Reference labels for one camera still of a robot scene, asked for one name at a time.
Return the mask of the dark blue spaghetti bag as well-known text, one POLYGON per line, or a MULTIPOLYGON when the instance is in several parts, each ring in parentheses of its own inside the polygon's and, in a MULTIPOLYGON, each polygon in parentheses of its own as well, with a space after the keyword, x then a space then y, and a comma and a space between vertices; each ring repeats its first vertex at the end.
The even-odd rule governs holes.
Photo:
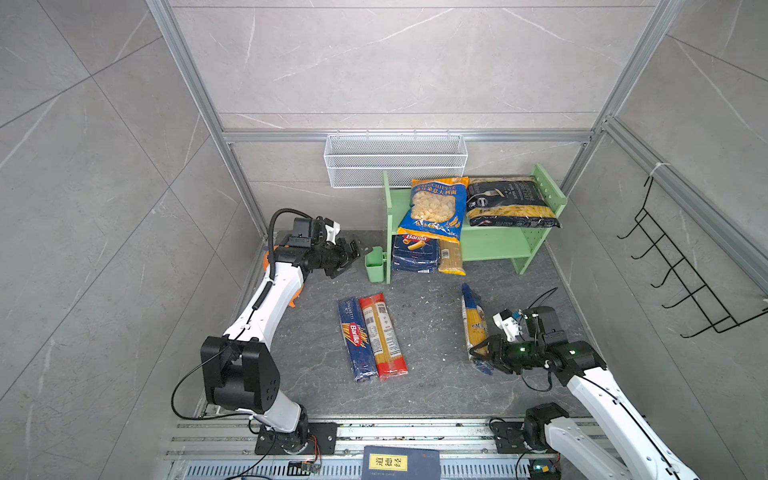
POLYGON ((488 337, 488 328, 478 299, 467 283, 461 285, 461 294, 466 349, 468 359, 473 366, 471 361, 473 357, 469 355, 469 348, 488 337))

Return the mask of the blue Barilla rigatoni box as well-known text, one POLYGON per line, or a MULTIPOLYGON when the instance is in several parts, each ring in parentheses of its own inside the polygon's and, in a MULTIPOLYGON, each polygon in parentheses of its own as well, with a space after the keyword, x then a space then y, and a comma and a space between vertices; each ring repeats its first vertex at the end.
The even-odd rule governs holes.
POLYGON ((438 270, 439 263, 440 250, 436 239, 410 234, 393 237, 392 265, 394 270, 430 274, 438 270))

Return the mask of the red pasta packet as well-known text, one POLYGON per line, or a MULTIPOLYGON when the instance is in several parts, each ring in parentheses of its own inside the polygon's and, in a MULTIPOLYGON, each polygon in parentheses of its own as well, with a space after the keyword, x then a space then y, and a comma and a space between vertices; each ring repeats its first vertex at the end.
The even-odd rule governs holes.
POLYGON ((359 300, 369 341, 381 380, 407 375, 409 370, 402 355, 388 305, 383 294, 359 300))

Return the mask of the yellow spaghetti bag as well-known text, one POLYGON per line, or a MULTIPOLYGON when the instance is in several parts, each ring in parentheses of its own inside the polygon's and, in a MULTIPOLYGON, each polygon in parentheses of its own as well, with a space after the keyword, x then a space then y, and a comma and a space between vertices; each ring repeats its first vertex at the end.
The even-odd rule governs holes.
POLYGON ((438 271, 443 274, 465 276, 459 243, 439 240, 440 261, 438 271))

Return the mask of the blue orecchiette pasta bag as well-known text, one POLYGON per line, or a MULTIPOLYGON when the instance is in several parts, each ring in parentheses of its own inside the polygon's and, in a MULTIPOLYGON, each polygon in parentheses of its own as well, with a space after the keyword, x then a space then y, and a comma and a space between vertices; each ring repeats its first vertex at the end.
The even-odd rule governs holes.
POLYGON ((458 244, 466 215, 468 186, 468 177, 413 180, 410 207, 397 234, 458 244))

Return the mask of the blue Barilla spaghetti box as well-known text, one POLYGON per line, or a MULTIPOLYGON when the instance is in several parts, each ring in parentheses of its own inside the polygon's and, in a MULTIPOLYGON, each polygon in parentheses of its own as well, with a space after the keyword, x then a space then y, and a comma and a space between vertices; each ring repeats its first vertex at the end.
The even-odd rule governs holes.
POLYGON ((355 381, 377 377, 377 365, 359 301, 354 297, 339 300, 338 311, 355 381))

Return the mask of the dark penne pasta bag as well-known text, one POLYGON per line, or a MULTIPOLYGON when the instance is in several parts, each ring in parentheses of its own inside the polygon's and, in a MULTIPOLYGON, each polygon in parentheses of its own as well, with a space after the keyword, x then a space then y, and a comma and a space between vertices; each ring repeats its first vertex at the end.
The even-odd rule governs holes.
POLYGON ((560 227, 554 210, 531 176, 470 179, 466 215, 475 227, 560 227))

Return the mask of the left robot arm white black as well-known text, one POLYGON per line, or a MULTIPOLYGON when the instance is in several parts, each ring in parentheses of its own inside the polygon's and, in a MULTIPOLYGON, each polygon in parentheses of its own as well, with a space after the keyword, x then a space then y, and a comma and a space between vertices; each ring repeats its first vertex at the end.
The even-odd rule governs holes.
POLYGON ((312 272, 336 278, 371 251, 358 236, 344 238, 340 231, 339 223, 327 217, 294 208, 275 211, 267 227, 260 285, 234 323, 222 335, 207 337, 200 347, 197 368, 206 401, 224 408, 225 417, 258 421, 288 454, 306 448, 309 421, 305 408, 281 390, 271 345, 312 272))

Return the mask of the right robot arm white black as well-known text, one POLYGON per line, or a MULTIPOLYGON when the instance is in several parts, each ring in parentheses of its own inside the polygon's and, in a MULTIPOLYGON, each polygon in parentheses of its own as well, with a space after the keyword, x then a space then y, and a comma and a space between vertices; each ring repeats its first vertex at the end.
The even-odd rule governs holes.
POLYGON ((482 370, 517 376, 545 370, 549 383, 559 382, 588 410, 617 453, 589 438, 553 402, 527 410, 522 437, 528 450, 562 454, 589 479, 696 478, 632 405, 597 350, 568 339, 553 308, 505 309, 493 317, 498 333, 489 334, 475 292, 468 285, 461 290, 470 360, 482 370))

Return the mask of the small green cup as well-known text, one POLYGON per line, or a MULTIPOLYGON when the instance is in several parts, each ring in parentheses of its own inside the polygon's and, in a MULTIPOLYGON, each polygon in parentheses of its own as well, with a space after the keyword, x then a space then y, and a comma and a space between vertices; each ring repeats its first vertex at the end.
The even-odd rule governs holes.
POLYGON ((371 283, 385 281, 384 251, 381 246, 374 246, 365 256, 365 269, 371 283))

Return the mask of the orange shark plush toy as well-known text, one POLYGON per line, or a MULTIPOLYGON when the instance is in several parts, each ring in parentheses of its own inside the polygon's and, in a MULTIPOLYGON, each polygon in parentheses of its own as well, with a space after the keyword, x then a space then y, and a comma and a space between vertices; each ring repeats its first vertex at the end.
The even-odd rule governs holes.
POLYGON ((285 309, 295 306, 304 286, 304 274, 300 267, 291 263, 278 262, 277 273, 271 280, 271 265, 268 253, 263 258, 264 277, 252 307, 263 315, 276 314, 281 316, 285 309))

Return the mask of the dark blue book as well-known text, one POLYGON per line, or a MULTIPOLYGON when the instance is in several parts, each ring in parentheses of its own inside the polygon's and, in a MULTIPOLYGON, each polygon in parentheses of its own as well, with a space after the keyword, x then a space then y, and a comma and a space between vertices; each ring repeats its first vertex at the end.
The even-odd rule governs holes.
POLYGON ((440 452, 385 446, 366 446, 362 480, 439 480, 440 452))

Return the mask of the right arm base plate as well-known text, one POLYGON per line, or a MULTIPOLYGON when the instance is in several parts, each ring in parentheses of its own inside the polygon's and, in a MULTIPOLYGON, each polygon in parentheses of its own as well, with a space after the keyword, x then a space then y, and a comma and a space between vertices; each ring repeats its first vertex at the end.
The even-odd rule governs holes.
POLYGON ((551 454, 554 450, 545 439, 545 426, 551 420, 506 421, 493 417, 488 427, 493 435, 496 450, 501 454, 537 453, 551 454))

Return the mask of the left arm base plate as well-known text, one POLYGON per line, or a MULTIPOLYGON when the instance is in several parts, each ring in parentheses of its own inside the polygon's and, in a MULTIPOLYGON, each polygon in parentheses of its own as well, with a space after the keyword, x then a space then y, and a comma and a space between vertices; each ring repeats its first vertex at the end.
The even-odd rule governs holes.
POLYGON ((333 422, 310 422, 299 424, 296 432, 279 433, 261 426, 257 434, 254 453, 256 455, 314 455, 322 456, 335 452, 340 425, 333 422))

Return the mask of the aluminium rail frame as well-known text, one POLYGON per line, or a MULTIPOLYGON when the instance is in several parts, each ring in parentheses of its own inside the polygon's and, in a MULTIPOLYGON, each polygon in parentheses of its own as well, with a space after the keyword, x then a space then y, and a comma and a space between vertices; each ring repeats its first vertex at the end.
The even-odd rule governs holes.
MULTIPOLYGON (((617 452, 597 422, 571 417, 611 455, 617 452)), ((501 454, 487 418, 320 419, 340 425, 335 452, 256 455, 260 428, 240 420, 200 424, 183 421, 165 447, 159 479, 361 479, 366 446, 440 452, 440 479, 587 478, 564 455, 501 454)))

